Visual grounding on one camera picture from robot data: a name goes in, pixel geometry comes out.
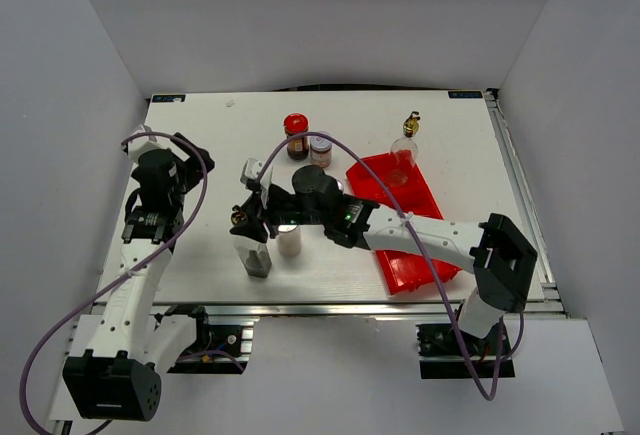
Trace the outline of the dark-sauce glass bottle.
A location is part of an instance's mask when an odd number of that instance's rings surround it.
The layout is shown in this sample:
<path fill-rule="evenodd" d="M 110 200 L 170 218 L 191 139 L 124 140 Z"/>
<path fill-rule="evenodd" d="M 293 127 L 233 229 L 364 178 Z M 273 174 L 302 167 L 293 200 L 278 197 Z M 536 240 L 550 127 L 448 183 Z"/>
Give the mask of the dark-sauce glass bottle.
<path fill-rule="evenodd" d="M 239 206 L 232 208 L 233 218 L 256 218 L 256 216 Z M 272 267 L 267 242 L 258 243 L 244 237 L 233 236 L 234 248 L 249 277 L 266 279 Z"/>

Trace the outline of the clear glass bottle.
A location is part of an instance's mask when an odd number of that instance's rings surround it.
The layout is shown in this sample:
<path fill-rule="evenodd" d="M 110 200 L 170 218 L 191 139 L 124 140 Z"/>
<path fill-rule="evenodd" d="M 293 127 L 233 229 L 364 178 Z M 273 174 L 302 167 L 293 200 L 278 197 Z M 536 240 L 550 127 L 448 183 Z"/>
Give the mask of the clear glass bottle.
<path fill-rule="evenodd" d="M 420 113 L 412 111 L 403 122 L 402 136 L 395 140 L 390 148 L 393 168 L 387 175 L 387 183 L 391 187 L 405 185 L 413 171 L 418 155 L 418 146 L 414 140 L 419 131 Z"/>

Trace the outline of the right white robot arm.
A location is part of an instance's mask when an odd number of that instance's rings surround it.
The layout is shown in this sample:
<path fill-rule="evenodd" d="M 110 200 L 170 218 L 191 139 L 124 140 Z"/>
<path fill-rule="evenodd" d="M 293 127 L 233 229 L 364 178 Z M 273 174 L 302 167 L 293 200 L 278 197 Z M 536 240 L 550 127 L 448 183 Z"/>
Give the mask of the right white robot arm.
<path fill-rule="evenodd" d="M 484 222 L 451 222 L 413 214 L 348 195 L 335 178 L 314 165 L 298 169 L 287 192 L 271 181 L 261 161 L 248 159 L 240 176 L 249 198 L 233 209 L 231 234 L 264 244 L 280 225 L 318 225 L 347 249 L 428 254 L 472 274 L 475 288 L 464 300 L 453 345 L 472 354 L 505 314 L 524 311 L 537 252 L 507 216 Z"/>

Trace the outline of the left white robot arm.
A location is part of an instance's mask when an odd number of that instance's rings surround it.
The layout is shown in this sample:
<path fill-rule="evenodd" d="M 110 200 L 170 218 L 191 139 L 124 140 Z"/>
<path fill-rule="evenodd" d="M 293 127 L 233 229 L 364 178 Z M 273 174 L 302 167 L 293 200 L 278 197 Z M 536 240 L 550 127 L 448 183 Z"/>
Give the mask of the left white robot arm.
<path fill-rule="evenodd" d="M 159 144 L 162 133 L 139 130 L 124 144 L 138 186 L 126 203 L 118 277 L 107 288 L 107 304 L 83 353 L 65 361 L 62 378 L 81 417 L 149 421 L 162 394 L 162 377 L 186 350 L 205 351 L 211 329 L 175 311 L 148 328 L 161 278 L 178 238 L 194 221 L 184 215 L 186 195 L 205 188 L 215 163 L 184 135 Z"/>

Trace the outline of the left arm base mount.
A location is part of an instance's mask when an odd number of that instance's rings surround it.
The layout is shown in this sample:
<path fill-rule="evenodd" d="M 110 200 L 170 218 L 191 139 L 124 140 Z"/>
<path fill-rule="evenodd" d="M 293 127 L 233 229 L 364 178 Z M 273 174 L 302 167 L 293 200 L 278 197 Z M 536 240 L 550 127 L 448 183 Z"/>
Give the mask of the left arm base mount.
<path fill-rule="evenodd" d="M 196 340 L 185 348 L 168 369 L 169 374 L 240 375 L 248 365 L 253 322 L 222 321 L 204 306 L 174 305 L 153 315 L 154 329 L 170 315 L 186 315 L 196 321 Z"/>

